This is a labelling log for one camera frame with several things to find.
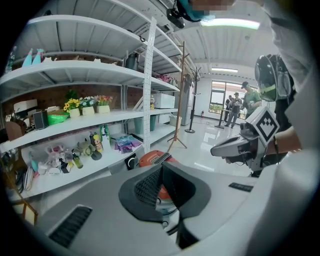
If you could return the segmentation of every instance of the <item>white shelf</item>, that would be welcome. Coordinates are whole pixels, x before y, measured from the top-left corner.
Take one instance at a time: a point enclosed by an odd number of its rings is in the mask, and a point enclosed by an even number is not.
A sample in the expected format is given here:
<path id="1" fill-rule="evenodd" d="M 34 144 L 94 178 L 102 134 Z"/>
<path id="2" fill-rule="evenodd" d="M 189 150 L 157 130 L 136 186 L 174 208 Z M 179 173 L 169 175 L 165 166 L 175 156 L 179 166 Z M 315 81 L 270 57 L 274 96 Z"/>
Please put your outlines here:
<path id="1" fill-rule="evenodd" d="M 138 147 L 132 148 L 133 152 L 142 147 L 142 145 Z M 78 169 L 75 165 L 72 167 L 70 173 L 60 173 L 59 175 L 49 175 L 48 173 L 44 175 L 39 175 L 34 178 L 32 181 L 32 187 L 30 190 L 24 190 L 21 195 L 23 198 L 33 197 L 39 194 L 42 194 L 47 191 L 51 191 L 62 187 L 64 185 L 70 184 L 77 180 L 80 180 L 86 176 L 94 174 L 101 169 L 104 169 L 110 165 L 113 165 L 119 161 L 124 160 L 128 156 L 130 156 L 133 152 L 121 154 L 117 150 L 114 150 L 115 144 L 111 143 L 111 151 L 102 152 L 102 158 L 99 160 L 93 160 L 90 156 L 81 156 L 81 162 L 83 163 L 83 167 Z M 14 194 L 10 197 L 11 201 L 18 200 L 19 197 L 17 194 Z"/>
<path id="2" fill-rule="evenodd" d="M 143 87 L 145 75 L 125 67 L 85 60 L 45 62 L 11 71 L 0 78 L 1 102 L 33 91 L 71 85 L 128 85 Z M 155 91 L 179 91 L 175 86 L 152 78 Z"/>
<path id="3" fill-rule="evenodd" d="M 70 132 L 73 130 L 86 128 L 90 126 L 96 126 L 100 124 L 106 124 L 110 122 L 116 122 L 120 120 L 132 119 L 143 117 L 143 112 L 129 111 L 129 110 L 111 110 L 110 113 L 94 114 L 94 115 L 81 115 L 75 118 L 68 118 L 62 123 L 49 125 L 45 129 L 33 130 L 28 132 L 24 136 L 17 138 L 13 141 L 6 141 L 0 144 L 0 151 L 6 152 L 11 149 L 36 142 L 38 140 L 51 137 L 54 135 Z"/>
<path id="4" fill-rule="evenodd" d="M 140 66 L 145 67 L 145 57 L 140 55 Z M 159 49 L 153 48 L 152 71 L 160 75 L 181 72 L 181 68 Z"/>
<path id="5" fill-rule="evenodd" d="M 178 112 L 177 108 L 155 108 L 150 110 L 150 115 L 159 115 L 159 114 L 167 114 Z"/>
<path id="6" fill-rule="evenodd" d="M 175 126 L 169 125 L 169 124 L 161 124 L 158 123 L 157 126 L 153 131 L 150 131 L 150 144 L 160 140 L 161 138 L 167 136 L 168 134 L 174 132 L 176 129 Z M 144 135 L 133 132 L 135 136 L 143 139 Z"/>
<path id="7" fill-rule="evenodd" d="M 76 15 L 108 22 L 148 39 L 151 20 L 118 0 L 49 1 L 36 16 L 41 17 L 47 10 L 53 15 Z M 159 27 L 156 28 L 154 47 L 168 57 L 182 55 L 179 47 Z"/>
<path id="8" fill-rule="evenodd" d="M 50 15 L 31 19 L 16 42 L 16 62 L 22 62 L 30 47 L 36 54 L 44 49 L 45 57 L 57 55 L 89 55 L 122 61 L 140 47 L 145 48 L 136 34 L 98 19 L 76 15 Z M 160 74 L 180 72 L 171 59 L 154 49 L 154 71 Z"/>

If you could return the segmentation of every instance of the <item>coat rack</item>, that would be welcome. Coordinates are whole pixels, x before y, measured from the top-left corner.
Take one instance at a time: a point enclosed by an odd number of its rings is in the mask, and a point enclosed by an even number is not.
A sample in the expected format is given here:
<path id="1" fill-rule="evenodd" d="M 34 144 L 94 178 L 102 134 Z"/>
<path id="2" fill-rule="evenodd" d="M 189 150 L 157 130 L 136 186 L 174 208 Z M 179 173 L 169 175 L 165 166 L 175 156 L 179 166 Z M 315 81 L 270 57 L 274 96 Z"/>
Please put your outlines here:
<path id="1" fill-rule="evenodd" d="M 182 96 L 182 91 L 183 91 L 183 87 L 184 87 L 184 71 L 185 71 L 185 58 L 188 57 L 189 54 L 185 55 L 185 49 L 186 49 L 186 42 L 183 41 L 183 45 L 179 45 L 180 47 L 182 47 L 182 68 L 181 68 L 181 80 L 180 80 L 180 92 L 179 92 L 179 101 L 178 101 L 178 112 L 176 114 L 176 124 L 175 124 L 175 132 L 174 132 L 174 136 L 173 138 L 169 139 L 169 141 L 172 140 L 169 149 L 167 152 L 170 151 L 172 145 L 174 144 L 174 142 L 176 142 L 177 140 L 187 149 L 187 146 L 178 138 L 178 131 L 179 131 L 179 117 L 180 117 L 180 109 L 181 109 L 181 96 Z"/>
<path id="2" fill-rule="evenodd" d="M 197 97 L 197 86 L 198 86 L 198 82 L 200 81 L 200 78 L 198 78 L 198 73 L 199 70 L 201 69 L 201 67 L 198 69 L 198 67 L 195 68 L 195 71 L 193 69 L 191 69 L 193 71 L 193 80 L 194 80 L 194 92 L 193 92 L 193 104 L 192 104 L 192 110 L 191 110 L 191 121 L 190 121 L 190 127 L 189 129 L 185 129 L 184 131 L 189 133 L 189 134 L 194 134 L 196 131 L 192 130 L 192 122 L 194 120 L 194 116 L 195 116 L 195 106 L 196 106 L 196 97 Z"/>

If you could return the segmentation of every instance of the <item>ceiling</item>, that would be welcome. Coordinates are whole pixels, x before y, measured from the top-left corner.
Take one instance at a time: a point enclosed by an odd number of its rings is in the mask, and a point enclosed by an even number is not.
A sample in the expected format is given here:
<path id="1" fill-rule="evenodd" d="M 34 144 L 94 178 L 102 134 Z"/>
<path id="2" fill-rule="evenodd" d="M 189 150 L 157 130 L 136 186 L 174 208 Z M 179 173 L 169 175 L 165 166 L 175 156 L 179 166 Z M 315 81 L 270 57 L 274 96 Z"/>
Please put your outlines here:
<path id="1" fill-rule="evenodd" d="M 130 0 L 121 1 L 133 5 Z M 174 41 L 186 42 L 186 51 L 190 54 L 188 61 L 193 62 L 189 66 L 201 68 L 202 76 L 233 82 L 243 82 L 243 80 L 255 82 L 254 67 L 257 58 L 261 55 L 278 53 L 278 49 L 272 42 L 269 18 L 254 2 L 237 1 L 228 10 L 211 11 L 211 13 L 216 18 L 260 22 L 258 30 L 235 26 L 201 27 L 199 22 L 186 22 L 185 28 L 178 29 L 170 24 L 165 15 L 166 6 L 170 6 L 169 3 L 173 0 L 136 0 L 134 2 L 135 6 L 132 7 L 146 16 L 154 16 L 159 26 L 167 24 L 173 28 L 169 36 Z M 212 72 L 211 68 L 214 67 L 237 69 L 238 73 Z"/>

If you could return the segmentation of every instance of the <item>window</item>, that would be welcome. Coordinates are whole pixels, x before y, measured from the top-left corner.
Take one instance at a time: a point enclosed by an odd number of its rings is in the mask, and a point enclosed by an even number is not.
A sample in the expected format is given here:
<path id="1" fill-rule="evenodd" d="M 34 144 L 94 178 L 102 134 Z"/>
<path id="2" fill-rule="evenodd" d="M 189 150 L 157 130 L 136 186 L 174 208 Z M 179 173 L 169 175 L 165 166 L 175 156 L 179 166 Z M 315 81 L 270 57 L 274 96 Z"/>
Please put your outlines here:
<path id="1" fill-rule="evenodd" d="M 215 114 L 221 114 L 221 111 L 226 108 L 224 101 L 231 97 L 235 97 L 235 92 L 239 93 L 239 98 L 244 100 L 246 90 L 241 89 L 241 84 L 230 82 L 212 81 L 211 84 L 211 96 L 209 104 L 209 112 Z M 247 110 L 240 110 L 240 119 L 246 119 Z"/>
<path id="2" fill-rule="evenodd" d="M 221 114 L 224 109 L 225 82 L 212 81 L 209 112 Z"/>

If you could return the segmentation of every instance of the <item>green basket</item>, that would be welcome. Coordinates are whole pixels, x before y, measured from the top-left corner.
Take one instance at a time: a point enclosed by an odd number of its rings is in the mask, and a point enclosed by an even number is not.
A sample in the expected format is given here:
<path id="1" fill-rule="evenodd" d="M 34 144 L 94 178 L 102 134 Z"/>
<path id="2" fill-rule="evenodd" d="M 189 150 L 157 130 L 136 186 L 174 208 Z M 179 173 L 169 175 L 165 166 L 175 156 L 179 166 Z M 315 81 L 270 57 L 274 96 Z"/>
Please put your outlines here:
<path id="1" fill-rule="evenodd" d="M 156 115 L 150 116 L 150 131 L 154 131 L 156 128 Z M 144 133 L 144 118 L 137 117 L 133 119 L 134 121 L 134 129 L 136 134 L 143 134 Z"/>

